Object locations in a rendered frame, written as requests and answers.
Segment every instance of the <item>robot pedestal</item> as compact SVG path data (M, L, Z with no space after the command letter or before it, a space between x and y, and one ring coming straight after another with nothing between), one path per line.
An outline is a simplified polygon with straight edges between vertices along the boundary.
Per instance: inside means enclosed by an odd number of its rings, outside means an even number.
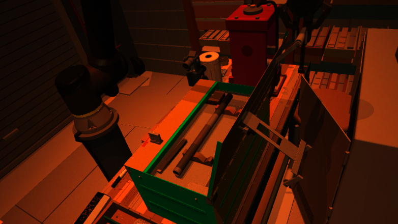
M244 13L240 6L225 20L230 31L234 83L255 87L267 68L267 45L275 43L275 11L263 5L258 14Z

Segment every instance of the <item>floor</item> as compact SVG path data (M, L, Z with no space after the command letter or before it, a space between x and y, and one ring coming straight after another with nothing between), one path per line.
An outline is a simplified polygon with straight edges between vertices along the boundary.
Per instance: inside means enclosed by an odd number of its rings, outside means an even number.
M127 78L119 87L116 97L103 100L118 111L119 127L132 152L191 89L186 76L156 72ZM88 151L74 141L72 125L1 179L0 220L4 224L74 223L107 184Z

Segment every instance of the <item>chair seat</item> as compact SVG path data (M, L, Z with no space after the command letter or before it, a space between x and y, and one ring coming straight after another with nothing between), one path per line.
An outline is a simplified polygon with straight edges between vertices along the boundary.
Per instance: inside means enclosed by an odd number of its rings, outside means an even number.
M349 110L351 96L347 93L331 89L314 89L314 92L332 114L340 128L342 128L344 132L347 132L350 121ZM297 124L301 125L301 120L298 116L298 108L299 105L296 107L293 119Z

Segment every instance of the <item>paper towel roll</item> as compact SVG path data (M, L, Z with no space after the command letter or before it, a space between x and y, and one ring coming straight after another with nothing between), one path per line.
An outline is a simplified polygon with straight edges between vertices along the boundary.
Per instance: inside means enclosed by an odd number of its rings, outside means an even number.
M209 80L222 81L221 66L218 53L206 52L199 56L201 64L206 66L205 76Z

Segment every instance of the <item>yellow ring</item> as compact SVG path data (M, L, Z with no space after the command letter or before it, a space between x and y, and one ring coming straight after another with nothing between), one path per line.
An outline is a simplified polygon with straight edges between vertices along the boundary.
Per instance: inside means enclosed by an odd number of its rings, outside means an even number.
M90 116L90 115L93 115L94 113L96 113L97 111L99 111L103 105L104 105L104 101L101 102L101 105L99 105L99 107L97 107L97 109L91 111L91 112L88 113L88 114L85 114L85 115L74 115L74 114L72 114L72 115L73 115L75 118L85 118L85 117L88 117L88 116Z

